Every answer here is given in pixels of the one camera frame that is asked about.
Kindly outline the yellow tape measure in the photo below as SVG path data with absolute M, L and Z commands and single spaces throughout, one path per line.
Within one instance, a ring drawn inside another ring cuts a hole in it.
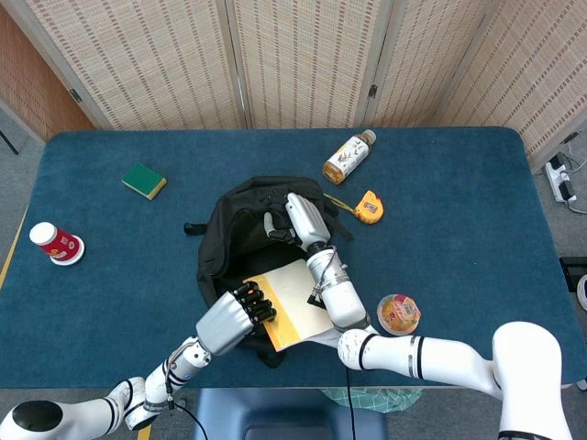
M 324 193 L 324 196 L 336 207 L 351 213 L 366 225 L 378 223 L 384 214 L 382 200 L 373 191 L 365 192 L 355 207 L 351 207 L 330 194 Z

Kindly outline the yellow and white book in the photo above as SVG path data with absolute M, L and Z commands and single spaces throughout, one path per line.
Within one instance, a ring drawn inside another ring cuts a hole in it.
M 325 309 L 310 304 L 314 279 L 303 259 L 249 278 L 272 302 L 275 318 L 263 323 L 277 352 L 303 342 L 335 347 L 339 332 Z

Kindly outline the tea bottle with white label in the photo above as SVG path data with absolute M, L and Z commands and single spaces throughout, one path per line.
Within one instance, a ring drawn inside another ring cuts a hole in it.
M 340 185 L 367 158 L 376 134 L 366 129 L 350 137 L 323 165 L 323 175 Z

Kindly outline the green yellow sponge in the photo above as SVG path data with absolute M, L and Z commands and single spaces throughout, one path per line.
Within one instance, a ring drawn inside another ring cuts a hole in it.
M 122 177 L 122 183 L 129 189 L 152 201 L 167 184 L 158 172 L 141 163 L 135 163 Z

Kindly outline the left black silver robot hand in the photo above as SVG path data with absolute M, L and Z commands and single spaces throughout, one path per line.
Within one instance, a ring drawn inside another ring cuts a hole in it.
M 213 356 L 224 355 L 276 315 L 259 284 L 246 281 L 234 291 L 226 291 L 198 321 L 199 344 Z

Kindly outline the orange fruit jelly cup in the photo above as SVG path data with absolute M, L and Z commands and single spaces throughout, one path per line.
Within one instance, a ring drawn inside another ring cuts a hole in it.
M 418 327 L 421 312 L 411 297 L 390 294 L 380 300 L 377 316 L 386 332 L 393 336 L 407 336 Z

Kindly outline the woven folding screen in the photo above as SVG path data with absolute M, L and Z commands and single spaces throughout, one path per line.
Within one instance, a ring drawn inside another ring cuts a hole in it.
M 0 0 L 0 103 L 40 138 L 508 127 L 537 169 L 587 139 L 587 0 Z

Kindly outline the red white paper cup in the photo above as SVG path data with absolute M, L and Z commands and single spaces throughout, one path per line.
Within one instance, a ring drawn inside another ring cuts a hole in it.
M 29 231 L 29 239 L 41 248 L 57 266 L 71 266 L 80 261 L 85 252 L 83 240 L 58 228 L 50 222 L 40 222 Z

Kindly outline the black fabric backpack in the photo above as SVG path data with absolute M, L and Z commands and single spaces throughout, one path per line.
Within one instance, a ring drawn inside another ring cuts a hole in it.
M 336 248 L 334 234 L 352 240 L 352 234 L 338 221 L 338 208 L 324 196 L 317 182 L 302 177 L 256 177 L 245 181 L 217 201 L 207 223 L 184 226 L 186 235 L 202 238 L 196 279 L 208 310 L 225 292 L 234 291 L 252 276 L 298 259 L 306 264 L 306 252 L 297 245 L 268 239 L 263 227 L 266 212 L 272 214 L 276 229 L 291 226 L 284 207 L 288 193 L 297 193 L 317 207 L 331 235 L 328 246 Z M 327 311 L 315 287 L 307 302 Z M 267 358 L 282 352 L 274 349 L 263 324 L 239 344 Z

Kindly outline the black box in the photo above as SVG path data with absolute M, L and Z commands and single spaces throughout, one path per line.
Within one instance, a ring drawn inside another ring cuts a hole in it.
M 576 292 L 580 279 L 587 275 L 587 257 L 560 257 L 559 263 L 569 292 Z

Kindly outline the white power strip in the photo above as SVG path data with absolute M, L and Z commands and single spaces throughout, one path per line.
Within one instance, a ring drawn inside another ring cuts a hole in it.
M 553 156 L 544 166 L 544 172 L 558 203 L 572 203 L 577 200 L 576 192 L 570 181 L 564 157 L 561 153 Z

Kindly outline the blue padded chair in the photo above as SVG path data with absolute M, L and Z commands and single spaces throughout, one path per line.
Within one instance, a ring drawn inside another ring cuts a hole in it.
M 312 389 L 202 389 L 193 440 L 388 440 L 383 413 Z

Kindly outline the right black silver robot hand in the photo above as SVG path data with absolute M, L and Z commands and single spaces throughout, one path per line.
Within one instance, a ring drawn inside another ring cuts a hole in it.
M 317 207 L 303 196 L 289 192 L 284 204 L 291 226 L 276 229 L 270 212 L 263 216 L 263 227 L 268 239 L 297 245 L 308 255 L 314 255 L 327 246 L 329 230 Z

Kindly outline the green checked cloth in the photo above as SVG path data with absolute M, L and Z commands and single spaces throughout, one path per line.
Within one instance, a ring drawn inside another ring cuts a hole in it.
M 421 397 L 419 389 L 320 389 L 331 401 L 349 407 L 378 413 L 402 412 L 411 408 Z

